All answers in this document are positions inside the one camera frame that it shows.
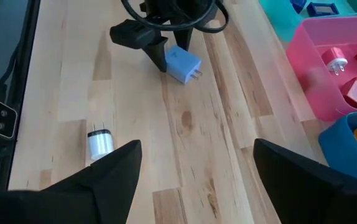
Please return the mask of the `silver black wall charger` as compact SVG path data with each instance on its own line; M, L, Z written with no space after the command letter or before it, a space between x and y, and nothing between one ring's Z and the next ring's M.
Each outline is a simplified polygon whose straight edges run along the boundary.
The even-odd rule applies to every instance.
M87 134L87 142L92 161L97 161L114 151L113 135L103 121L99 129L93 124L93 130Z

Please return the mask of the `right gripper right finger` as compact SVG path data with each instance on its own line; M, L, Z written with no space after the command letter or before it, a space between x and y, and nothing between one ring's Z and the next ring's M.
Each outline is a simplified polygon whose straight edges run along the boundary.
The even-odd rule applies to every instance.
M261 138L253 158L282 224L357 224L357 178Z

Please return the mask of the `indigo digital timer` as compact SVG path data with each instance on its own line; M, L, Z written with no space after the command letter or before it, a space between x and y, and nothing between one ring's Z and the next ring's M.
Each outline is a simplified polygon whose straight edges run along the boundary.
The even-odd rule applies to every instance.
M307 3L307 0L289 0L289 1L297 14L300 14L302 12L302 10L304 9Z

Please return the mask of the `blue plastic bin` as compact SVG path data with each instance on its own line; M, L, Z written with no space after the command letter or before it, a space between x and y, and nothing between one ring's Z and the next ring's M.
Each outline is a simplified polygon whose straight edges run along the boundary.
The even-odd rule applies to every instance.
M357 112L336 120L318 137L318 142L328 165L344 174L357 178Z

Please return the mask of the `green translucent bin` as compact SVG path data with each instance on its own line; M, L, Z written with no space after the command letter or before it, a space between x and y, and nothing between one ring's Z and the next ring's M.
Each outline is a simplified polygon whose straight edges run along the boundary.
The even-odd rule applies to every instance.
M300 14L295 12L289 0L259 0L278 38L286 42L292 40L296 28L303 20L311 18L307 12L310 2L334 3L338 16L357 16L357 0L307 0Z

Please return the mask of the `pink translucent bin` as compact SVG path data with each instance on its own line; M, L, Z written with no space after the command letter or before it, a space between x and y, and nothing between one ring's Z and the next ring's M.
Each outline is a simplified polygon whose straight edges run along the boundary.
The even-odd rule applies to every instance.
M333 47L348 63L339 75L330 71L322 55ZM306 19L298 26L286 50L312 111L318 119L334 121L356 111L346 102L341 87L357 79L357 16Z

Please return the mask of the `dark blue digital timer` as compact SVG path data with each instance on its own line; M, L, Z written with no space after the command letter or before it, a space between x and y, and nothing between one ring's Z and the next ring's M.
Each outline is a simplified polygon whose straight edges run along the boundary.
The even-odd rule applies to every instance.
M307 12L310 17L335 16L339 14L334 3L310 2L307 6Z

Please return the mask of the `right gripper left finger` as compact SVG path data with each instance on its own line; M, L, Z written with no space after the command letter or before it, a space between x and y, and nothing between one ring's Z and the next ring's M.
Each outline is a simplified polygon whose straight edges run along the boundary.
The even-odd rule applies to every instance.
M133 140L46 189L0 190L0 224L125 224L141 162Z

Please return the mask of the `light blue cube charger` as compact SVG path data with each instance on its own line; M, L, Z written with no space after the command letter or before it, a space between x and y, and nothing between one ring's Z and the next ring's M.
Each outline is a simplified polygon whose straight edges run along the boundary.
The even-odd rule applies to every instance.
M202 60L194 54L187 52L178 45L172 46L166 53L167 73L184 85L191 79L202 76L200 67Z

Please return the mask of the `black aluminium table frame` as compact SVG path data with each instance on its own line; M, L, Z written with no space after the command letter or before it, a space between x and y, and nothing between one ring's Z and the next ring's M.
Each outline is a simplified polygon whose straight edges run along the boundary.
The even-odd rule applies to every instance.
M17 111L11 141L0 144L0 190L11 175L41 0L0 0L0 102Z

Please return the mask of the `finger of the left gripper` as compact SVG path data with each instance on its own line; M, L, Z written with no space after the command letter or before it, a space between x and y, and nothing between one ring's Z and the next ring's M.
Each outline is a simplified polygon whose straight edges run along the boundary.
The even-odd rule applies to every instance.
M161 72L167 71L165 44L168 38L157 29L151 29L138 21L126 19L112 26L109 35L113 43L134 49L143 50Z
M193 27L184 30L176 30L174 31L174 37L176 40L177 45L184 49L188 50L190 46L190 41L192 37Z

